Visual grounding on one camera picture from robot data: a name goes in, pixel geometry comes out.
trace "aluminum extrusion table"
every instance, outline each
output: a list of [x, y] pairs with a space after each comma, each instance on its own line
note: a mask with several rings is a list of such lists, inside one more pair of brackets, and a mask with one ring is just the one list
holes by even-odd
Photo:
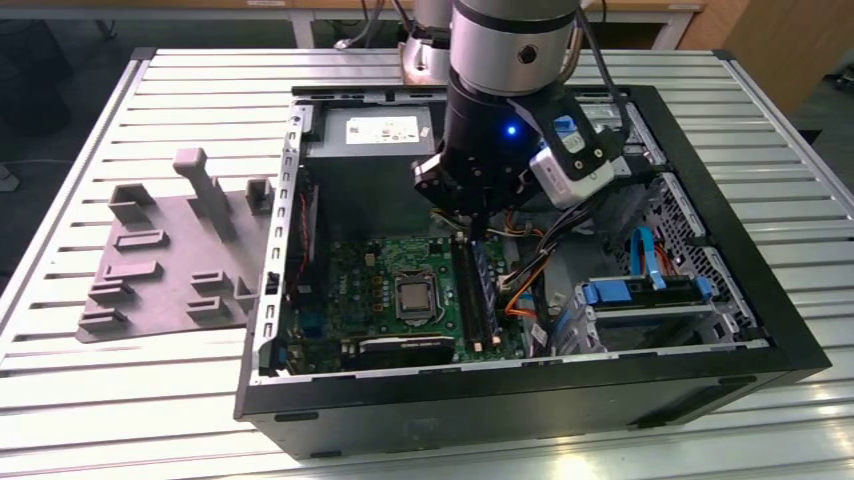
[[[289, 88], [397, 83], [397, 52], [160, 50], [139, 58], [0, 300], [0, 476], [854, 475], [854, 203], [736, 62], [708, 52], [607, 53], [619, 83], [660, 89], [832, 368], [682, 427], [299, 465], [231, 418], [243, 330], [95, 345], [72, 335], [109, 231], [113, 186], [141, 182], [152, 195], [188, 194], [169, 160], [181, 146], [204, 147], [227, 189], [243, 188], [248, 177], [273, 177]], [[598, 83], [592, 59], [580, 62], [572, 81]]]

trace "black cable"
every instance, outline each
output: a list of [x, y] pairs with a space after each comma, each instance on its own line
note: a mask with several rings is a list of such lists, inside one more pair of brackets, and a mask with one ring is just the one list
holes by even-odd
[[571, 230], [587, 221], [586, 218], [588, 218], [588, 214], [592, 209], [599, 206], [599, 203], [604, 201], [610, 191], [610, 188], [603, 188], [587, 200], [568, 208], [560, 214], [555, 223], [548, 230], [546, 230], [543, 238], [536, 245], [536, 250], [543, 250], [550, 244], [556, 243], [554, 240], [560, 232], [567, 231], [567, 229]]
[[376, 36], [376, 32], [381, 27], [381, 22], [377, 25], [379, 14], [383, 11], [383, 7], [385, 6], [385, 0], [376, 0], [376, 7], [373, 7], [373, 15], [371, 16], [371, 21], [368, 22], [368, 34], [364, 39], [364, 48], [371, 48], [371, 41]]
[[373, 8], [373, 13], [371, 15], [371, 17], [368, 18], [368, 21], [364, 24], [364, 28], [361, 29], [361, 31], [359, 32], [359, 35], [356, 35], [353, 38], [347, 38], [340, 40], [339, 42], [335, 43], [335, 48], [336, 49], [344, 49], [344, 48], [349, 48], [356, 42], [359, 42], [365, 35], [369, 33], [371, 28], [373, 27], [373, 24], [376, 23], [376, 19], [379, 18], [379, 13], [383, 9], [383, 5], [385, 4], [385, 0], [376, 0], [376, 7]]
[[395, 5], [395, 10], [397, 10], [397, 15], [400, 15], [400, 21], [403, 22], [403, 29], [408, 35], [412, 35], [412, 30], [415, 27], [412, 26], [412, 20], [409, 20], [409, 16], [405, 14], [405, 10], [400, 6], [400, 0], [391, 0], [391, 3]]
[[[546, 274], [540, 275], [531, 283], [531, 297], [534, 301], [534, 313], [536, 315], [536, 323], [544, 332], [551, 332], [552, 319], [548, 314], [548, 301], [546, 300]], [[552, 334], [546, 337], [546, 345], [539, 345], [535, 341], [534, 357], [544, 357], [551, 353]]]
[[592, 28], [590, 26], [590, 22], [587, 21], [587, 16], [584, 15], [583, 10], [578, 10], [575, 15], [575, 21], [578, 22], [578, 24], [582, 27], [582, 30], [584, 31], [584, 36], [587, 37], [587, 43], [590, 43], [590, 49], [592, 50], [592, 56], [596, 59], [596, 67], [599, 67], [599, 74], [602, 75], [602, 81], [604, 82], [604, 86], [608, 89], [611, 98], [614, 98], [616, 109], [619, 110], [619, 119], [622, 123], [622, 125], [619, 126], [619, 131], [626, 136], [626, 138], [628, 138], [628, 134], [631, 133], [631, 121], [628, 119], [628, 109], [626, 108], [626, 99], [619, 93], [616, 84], [614, 83], [614, 78], [611, 77], [611, 72], [608, 72], [608, 66], [604, 63], [604, 57], [602, 56], [599, 43], [596, 42], [596, 37], [592, 34]]
[[504, 278], [504, 285], [507, 285], [511, 282], [515, 282], [519, 277], [526, 276], [534, 270], [536, 270], [536, 268], [540, 266], [542, 262], [548, 260], [548, 256], [551, 255], [551, 252], [554, 251], [554, 247], [555, 246], [556, 245], [551, 245], [550, 248], [546, 248], [546, 249], [542, 249], [542, 250], [536, 251], [536, 256], [524, 265], [524, 267], [522, 267], [520, 269], [515, 270], [514, 272], [510, 273], [510, 275], [507, 275], [507, 278]]

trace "red wire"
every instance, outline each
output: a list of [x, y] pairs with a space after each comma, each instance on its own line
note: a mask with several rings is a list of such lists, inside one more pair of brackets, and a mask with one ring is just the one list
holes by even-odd
[[299, 266], [299, 272], [296, 272], [296, 277], [293, 277], [293, 284], [291, 285], [291, 289], [288, 290], [288, 297], [293, 295], [293, 289], [296, 285], [299, 285], [299, 279], [303, 276], [303, 272], [305, 271], [305, 267], [308, 266], [308, 201], [305, 200], [305, 194], [299, 194], [299, 202], [301, 204], [301, 224], [303, 224], [303, 263]]
[[668, 275], [674, 275], [676, 269], [672, 266], [672, 261], [670, 260], [670, 257], [667, 256], [667, 252], [664, 251], [664, 247], [662, 247], [660, 245], [655, 246], [655, 251], [658, 252], [658, 254], [662, 257], [662, 263], [664, 264], [664, 273], [667, 273]]

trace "robotic arm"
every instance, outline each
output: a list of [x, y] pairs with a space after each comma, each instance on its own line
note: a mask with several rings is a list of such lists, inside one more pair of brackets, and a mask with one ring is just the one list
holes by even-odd
[[[443, 146], [413, 167], [415, 188], [448, 214], [471, 218], [476, 239], [488, 218], [540, 191], [566, 209], [602, 189], [628, 122], [600, 55], [622, 105], [619, 131], [594, 129], [563, 85], [574, 25], [595, 45], [579, 0], [453, 0], [452, 15]], [[554, 122], [564, 116], [578, 130], [560, 138]]]

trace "wooden cabinet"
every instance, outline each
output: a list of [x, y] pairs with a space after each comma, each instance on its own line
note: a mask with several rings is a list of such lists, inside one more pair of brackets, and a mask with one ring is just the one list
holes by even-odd
[[712, 0], [680, 49], [726, 49], [784, 113], [854, 46], [851, 0]]

